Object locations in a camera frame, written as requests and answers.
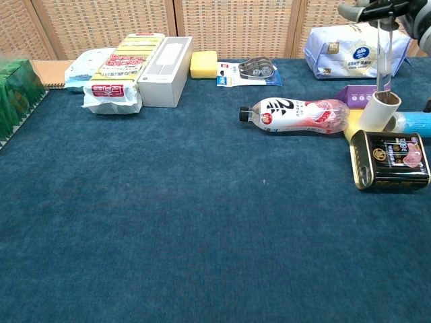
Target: yellow sponge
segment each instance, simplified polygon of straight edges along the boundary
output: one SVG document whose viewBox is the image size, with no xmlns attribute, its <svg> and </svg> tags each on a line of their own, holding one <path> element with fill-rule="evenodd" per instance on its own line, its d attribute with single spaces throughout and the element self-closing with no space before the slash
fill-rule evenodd
<svg viewBox="0 0 431 323">
<path fill-rule="evenodd" d="M 217 77 L 217 52 L 193 52 L 190 74 L 193 79 L 215 79 Z"/>
<path fill-rule="evenodd" d="M 350 142 L 353 135 L 357 133 L 360 129 L 358 127 L 358 121 L 362 115 L 363 110 L 350 110 L 350 114 L 347 118 L 348 126 L 344 130 L 344 137 L 347 139 L 347 141 Z"/>
</svg>

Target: notebook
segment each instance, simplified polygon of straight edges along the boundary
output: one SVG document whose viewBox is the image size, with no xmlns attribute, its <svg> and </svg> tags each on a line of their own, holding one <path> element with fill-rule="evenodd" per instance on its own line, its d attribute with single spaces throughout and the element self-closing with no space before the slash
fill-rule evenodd
<svg viewBox="0 0 431 323">
<path fill-rule="evenodd" d="M 48 89 L 65 87 L 65 71 L 74 61 L 31 61 L 33 70 Z"/>
</svg>

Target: tin can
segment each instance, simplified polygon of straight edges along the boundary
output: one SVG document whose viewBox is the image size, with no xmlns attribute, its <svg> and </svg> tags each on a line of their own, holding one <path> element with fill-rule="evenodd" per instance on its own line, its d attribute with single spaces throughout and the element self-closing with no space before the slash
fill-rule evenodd
<svg viewBox="0 0 431 323">
<path fill-rule="evenodd" d="M 417 190 L 431 181 L 422 138 L 417 133 L 358 131 L 350 141 L 356 186 Z"/>
</svg>

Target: table surface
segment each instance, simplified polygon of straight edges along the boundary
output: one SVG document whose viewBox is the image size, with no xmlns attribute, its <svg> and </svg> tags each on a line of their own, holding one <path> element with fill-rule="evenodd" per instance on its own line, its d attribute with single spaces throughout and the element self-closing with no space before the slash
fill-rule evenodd
<svg viewBox="0 0 431 323">
<path fill-rule="evenodd" d="M 275 62 L 282 87 L 189 79 L 136 115 L 51 91 L 0 151 L 1 321 L 429 322 L 431 188 L 360 192 L 341 134 L 238 121 L 374 81 Z M 400 110 L 431 95 L 431 60 L 411 63 Z"/>
</svg>

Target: white box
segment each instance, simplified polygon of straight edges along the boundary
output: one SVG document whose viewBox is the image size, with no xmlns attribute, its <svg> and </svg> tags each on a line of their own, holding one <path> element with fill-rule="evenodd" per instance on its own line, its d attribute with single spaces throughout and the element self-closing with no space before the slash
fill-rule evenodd
<svg viewBox="0 0 431 323">
<path fill-rule="evenodd" d="M 192 37 L 166 37 L 138 80 L 144 106 L 175 108 L 190 71 Z"/>
</svg>

